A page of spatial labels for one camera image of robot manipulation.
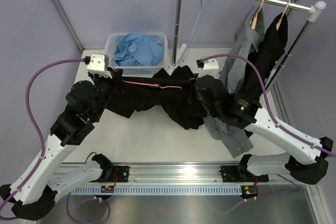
clothes rack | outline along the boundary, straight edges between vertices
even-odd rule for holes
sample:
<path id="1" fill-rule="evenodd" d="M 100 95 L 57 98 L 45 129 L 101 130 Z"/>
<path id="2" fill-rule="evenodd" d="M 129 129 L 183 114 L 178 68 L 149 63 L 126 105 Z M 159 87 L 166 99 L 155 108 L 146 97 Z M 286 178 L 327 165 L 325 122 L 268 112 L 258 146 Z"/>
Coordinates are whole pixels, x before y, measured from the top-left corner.
<path id="1" fill-rule="evenodd" d="M 182 0 L 176 0 L 176 14 L 175 14 L 175 25 L 174 25 L 174 38 L 173 38 L 173 56 L 172 56 L 172 62 L 170 63 L 170 68 L 175 69 L 177 68 L 177 62 L 176 62 L 176 56 L 177 56 L 177 42 L 179 40 L 179 27 L 180 27 L 180 16 L 181 16 L 181 2 Z M 265 3 L 273 4 L 277 6 L 285 7 L 288 2 L 280 1 L 280 0 L 265 0 Z M 296 3 L 289 3 L 288 8 L 294 9 L 294 10 L 300 10 L 302 12 L 306 12 L 309 14 L 308 19 L 306 23 L 304 24 L 303 28 L 301 29 L 300 33 L 296 37 L 295 41 L 291 45 L 290 49 L 286 53 L 285 57 L 283 58 L 280 66 L 277 68 L 274 75 L 271 77 L 271 80 L 269 81 L 268 85 L 266 86 L 266 89 L 269 90 L 274 82 L 276 81 L 277 77 L 281 73 L 282 69 L 290 59 L 290 57 L 293 55 L 293 52 L 295 48 L 297 47 L 299 41 L 305 34 L 305 32 L 308 30 L 310 25 L 317 20 L 321 12 L 325 9 L 326 3 L 323 1 L 318 1 L 315 3 L 314 6 L 308 7 L 303 5 L 298 5 Z"/>

black garment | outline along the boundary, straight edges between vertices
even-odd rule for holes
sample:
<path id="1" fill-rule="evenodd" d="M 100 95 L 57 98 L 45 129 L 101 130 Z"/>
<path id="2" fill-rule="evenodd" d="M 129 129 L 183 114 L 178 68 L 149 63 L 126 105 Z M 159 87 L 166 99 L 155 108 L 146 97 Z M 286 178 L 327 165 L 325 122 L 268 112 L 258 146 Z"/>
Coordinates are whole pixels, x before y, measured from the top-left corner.
<path id="1" fill-rule="evenodd" d="M 276 61 L 285 53 L 285 46 L 288 39 L 288 22 L 285 14 L 277 30 L 276 24 L 280 17 L 281 13 L 268 27 L 264 41 L 258 46 L 258 52 L 254 51 L 248 56 L 248 60 L 258 69 L 263 82 L 269 77 Z M 244 86 L 241 89 L 241 93 L 256 100 L 259 100 L 262 94 L 258 77 L 249 65 L 246 65 L 245 68 Z"/>
<path id="2" fill-rule="evenodd" d="M 167 80 L 189 80 L 194 75 L 188 66 L 178 67 L 171 76 L 164 69 L 156 73 L 152 79 L 165 80 L 165 85 L 169 86 Z M 143 78 L 133 78 L 134 82 L 144 82 Z M 183 89 L 176 88 L 153 88 L 121 82 L 123 92 L 115 90 L 106 109 L 129 118 L 134 111 L 145 111 L 161 105 L 168 116 L 181 127 L 188 130 L 198 129 L 204 123 L 203 118 L 207 116 L 206 110 L 198 102 L 193 83 L 187 82 Z"/>

blue wire hanger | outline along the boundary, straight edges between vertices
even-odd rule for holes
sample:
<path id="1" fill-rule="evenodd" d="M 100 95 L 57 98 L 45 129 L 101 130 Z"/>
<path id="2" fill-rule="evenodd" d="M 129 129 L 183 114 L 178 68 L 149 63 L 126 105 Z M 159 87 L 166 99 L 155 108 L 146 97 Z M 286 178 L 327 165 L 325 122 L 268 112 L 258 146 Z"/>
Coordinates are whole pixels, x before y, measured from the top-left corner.
<path id="1" fill-rule="evenodd" d="M 182 57 L 181 57 L 182 62 L 184 62 L 185 59 L 187 58 L 190 49 L 193 47 L 194 42 L 195 42 L 195 40 L 196 40 L 198 34 L 199 34 L 200 31 L 202 30 L 202 27 L 203 27 L 203 25 L 205 24 L 205 22 L 206 22 L 206 20 L 207 20 L 207 18 L 208 18 L 208 16 L 209 16 L 209 14 L 210 14 L 211 11 L 213 10 L 213 7 L 214 7 L 214 4 L 215 4 L 216 1 L 217 1 L 217 0 L 209 0 L 209 1 L 207 1 L 205 4 L 203 4 L 203 0 L 201 0 L 201 4 L 200 4 L 200 7 L 199 7 L 198 16 L 197 16 L 197 19 L 196 19 L 196 22 L 195 22 L 193 31 L 192 31 L 192 33 L 191 33 L 191 35 L 190 35 L 190 39 L 189 39 L 189 42 L 188 42 L 188 44 L 187 44 L 187 47 L 186 47 L 186 49 L 184 50 L 184 52 L 183 52 L 183 54 L 182 54 Z M 205 16 L 203 22 L 201 23 L 201 26 L 199 27 L 199 29 L 198 29 L 198 31 L 197 31 L 195 37 L 193 38 L 193 35 L 194 35 L 194 32 L 195 32 L 195 29 L 196 29 L 196 26 L 197 26 L 199 17 L 201 16 L 201 13 L 202 13 L 203 9 L 205 8 L 205 6 L 207 6 L 207 4 L 210 4 L 210 3 L 212 4 L 212 5 L 211 5 L 211 8 L 210 8 L 210 10 L 208 11 L 208 13 L 206 14 L 206 16 Z"/>

blue towel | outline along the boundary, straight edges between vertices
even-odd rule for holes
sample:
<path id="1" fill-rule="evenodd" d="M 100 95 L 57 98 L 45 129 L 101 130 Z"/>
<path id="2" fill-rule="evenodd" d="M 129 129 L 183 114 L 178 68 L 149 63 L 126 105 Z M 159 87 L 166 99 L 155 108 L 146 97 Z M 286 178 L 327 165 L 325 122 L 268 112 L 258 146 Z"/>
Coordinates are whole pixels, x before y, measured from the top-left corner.
<path id="1" fill-rule="evenodd" d="M 117 37 L 115 43 L 112 63 L 116 66 L 155 66 L 163 56 L 161 41 L 145 34 L 130 33 Z"/>

wooden hanger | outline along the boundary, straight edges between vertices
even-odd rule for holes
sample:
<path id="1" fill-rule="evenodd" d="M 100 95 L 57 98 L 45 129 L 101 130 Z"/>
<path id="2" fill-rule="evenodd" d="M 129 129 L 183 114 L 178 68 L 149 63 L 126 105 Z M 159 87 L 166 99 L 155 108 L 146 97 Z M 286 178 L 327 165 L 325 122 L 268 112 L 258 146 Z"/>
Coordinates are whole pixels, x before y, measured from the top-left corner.
<path id="1" fill-rule="evenodd" d="M 285 7 L 284 12 L 281 14 L 281 17 L 280 17 L 280 19 L 279 19 L 278 22 L 277 22 L 277 30 L 279 30 L 279 27 L 280 27 L 282 18 L 283 18 L 283 16 L 285 15 L 285 13 L 286 13 L 286 11 L 287 11 L 287 8 L 288 8 L 288 6 L 289 6 L 289 3 L 290 3 L 291 1 L 292 1 L 292 0 L 289 0 L 289 1 L 288 1 L 287 5 L 286 5 L 286 7 Z"/>
<path id="2" fill-rule="evenodd" d="M 258 14 L 259 14 L 261 8 L 263 7 L 264 1 L 265 0 L 261 1 L 261 4 L 260 4 L 259 8 L 257 9 L 256 13 L 254 13 L 254 17 L 253 17 L 252 24 L 251 24 L 251 28 L 254 29 L 254 30 L 256 29 Z"/>

